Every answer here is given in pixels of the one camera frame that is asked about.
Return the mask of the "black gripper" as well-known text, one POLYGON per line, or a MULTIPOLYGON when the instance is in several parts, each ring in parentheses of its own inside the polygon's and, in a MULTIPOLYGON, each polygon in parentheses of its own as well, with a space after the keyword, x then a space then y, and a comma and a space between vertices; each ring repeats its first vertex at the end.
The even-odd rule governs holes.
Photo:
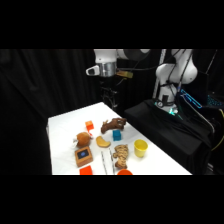
POLYGON ((117 94, 116 85, 115 85, 115 78, 114 77, 101 77, 100 78, 100 88, 101 94, 104 98, 104 103, 110 106, 110 101, 108 98, 112 98, 112 109, 118 108, 118 103, 115 99, 115 95, 117 94))

